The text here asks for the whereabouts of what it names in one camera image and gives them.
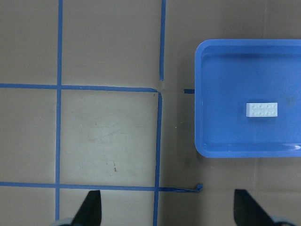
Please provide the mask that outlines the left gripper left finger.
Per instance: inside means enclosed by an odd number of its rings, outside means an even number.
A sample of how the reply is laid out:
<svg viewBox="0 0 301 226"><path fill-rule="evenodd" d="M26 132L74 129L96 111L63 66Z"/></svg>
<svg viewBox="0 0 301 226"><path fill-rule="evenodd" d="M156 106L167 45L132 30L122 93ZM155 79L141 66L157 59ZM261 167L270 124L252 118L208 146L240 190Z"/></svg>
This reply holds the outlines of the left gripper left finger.
<svg viewBox="0 0 301 226"><path fill-rule="evenodd" d="M73 218L60 219L52 226L100 226L102 222L102 202L100 190L89 191Z"/></svg>

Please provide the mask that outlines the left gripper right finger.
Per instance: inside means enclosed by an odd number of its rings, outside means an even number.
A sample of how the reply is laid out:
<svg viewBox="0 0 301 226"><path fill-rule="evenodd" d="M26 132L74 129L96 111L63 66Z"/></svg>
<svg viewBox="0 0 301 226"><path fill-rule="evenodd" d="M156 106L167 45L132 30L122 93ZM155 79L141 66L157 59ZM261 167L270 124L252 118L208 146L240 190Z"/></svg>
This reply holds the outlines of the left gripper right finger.
<svg viewBox="0 0 301 226"><path fill-rule="evenodd" d="M234 221L237 226L295 226L283 218L271 217L245 190L234 192Z"/></svg>

